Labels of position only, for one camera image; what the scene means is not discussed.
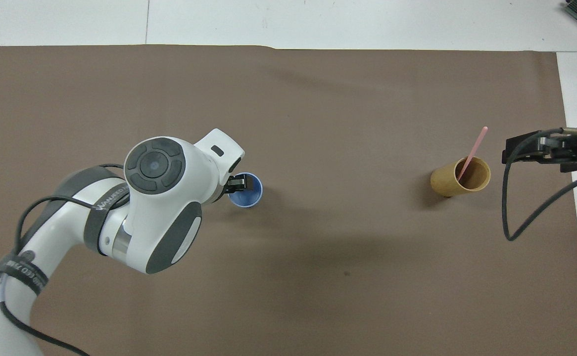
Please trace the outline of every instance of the brown paper sheet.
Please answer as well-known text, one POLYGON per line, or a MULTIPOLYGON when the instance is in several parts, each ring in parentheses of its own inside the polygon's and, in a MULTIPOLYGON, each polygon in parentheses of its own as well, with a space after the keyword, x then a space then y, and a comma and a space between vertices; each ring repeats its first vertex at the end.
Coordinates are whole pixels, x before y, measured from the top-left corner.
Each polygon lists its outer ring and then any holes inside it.
MULTIPOLYGON (((0 47, 0 257, 67 174, 220 128, 261 203, 203 208, 156 275, 74 248, 34 327, 107 356, 577 355, 572 195, 514 243, 500 218, 504 140, 564 122, 553 53, 0 47), (490 184, 441 198, 482 126, 490 184)), ((514 167, 512 230, 570 181, 514 167)))

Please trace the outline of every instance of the black strap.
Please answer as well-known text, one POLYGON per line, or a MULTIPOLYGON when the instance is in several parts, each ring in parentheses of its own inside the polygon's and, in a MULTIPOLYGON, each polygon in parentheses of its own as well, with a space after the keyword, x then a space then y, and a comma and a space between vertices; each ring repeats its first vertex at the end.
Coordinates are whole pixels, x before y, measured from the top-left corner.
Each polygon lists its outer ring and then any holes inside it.
POLYGON ((110 209, 116 205, 117 201, 126 198, 128 192, 130 192, 128 185, 126 183, 120 183, 108 190, 106 194, 101 196, 101 198, 93 204, 84 227, 84 244, 88 248, 105 256, 99 249, 101 228, 103 228, 103 224, 106 222, 106 217, 110 209))
POLYGON ((26 257, 10 253, 0 261, 0 272, 6 273, 23 282, 31 288, 36 295, 40 295, 42 289, 49 282, 47 275, 42 272, 33 262, 26 257))

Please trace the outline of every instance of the pink stick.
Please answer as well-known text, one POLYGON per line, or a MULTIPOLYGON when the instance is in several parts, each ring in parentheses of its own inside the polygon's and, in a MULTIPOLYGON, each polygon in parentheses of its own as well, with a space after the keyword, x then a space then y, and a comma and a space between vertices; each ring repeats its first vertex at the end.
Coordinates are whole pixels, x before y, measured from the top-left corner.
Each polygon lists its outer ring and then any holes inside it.
POLYGON ((474 147, 471 149, 471 153, 469 153, 469 156, 467 157, 467 160, 465 161, 465 165, 463 165, 462 169, 460 170, 460 174, 458 175, 458 180, 460 180, 460 178, 462 178, 462 175, 465 173, 465 169, 467 169, 467 167, 469 166, 469 163, 471 162, 471 159, 476 154, 478 147, 480 147, 480 142, 482 142, 484 135, 486 135, 486 131, 488 131, 488 128, 486 126, 482 128, 482 131, 480 131, 480 134, 478 135, 478 139, 476 140, 474 147))

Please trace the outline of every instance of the circular button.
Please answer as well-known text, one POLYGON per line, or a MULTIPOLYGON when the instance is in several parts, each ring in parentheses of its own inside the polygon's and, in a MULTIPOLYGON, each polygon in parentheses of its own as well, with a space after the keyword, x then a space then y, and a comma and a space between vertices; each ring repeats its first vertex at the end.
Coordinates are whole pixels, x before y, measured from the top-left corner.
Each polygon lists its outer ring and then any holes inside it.
POLYGON ((168 157, 160 152, 150 152, 141 159, 139 169, 148 178, 163 176, 168 170, 168 157))

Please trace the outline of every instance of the white robotic arm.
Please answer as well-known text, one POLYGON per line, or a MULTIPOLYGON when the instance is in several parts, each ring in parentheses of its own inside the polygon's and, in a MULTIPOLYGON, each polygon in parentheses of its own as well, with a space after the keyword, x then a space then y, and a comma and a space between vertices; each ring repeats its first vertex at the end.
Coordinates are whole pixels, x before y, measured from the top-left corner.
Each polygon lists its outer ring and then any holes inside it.
MULTIPOLYGON (((173 137, 140 142, 124 162, 126 180, 102 167, 70 176, 55 196, 82 205, 47 205, 22 243, 0 262, 0 302, 26 328, 46 280, 80 243, 143 273, 175 264, 198 233, 202 205, 223 193, 251 189, 250 178, 230 175, 243 156, 234 140, 214 129, 194 145, 173 137)), ((0 355, 15 354, 42 353, 30 332, 0 309, 0 355)))

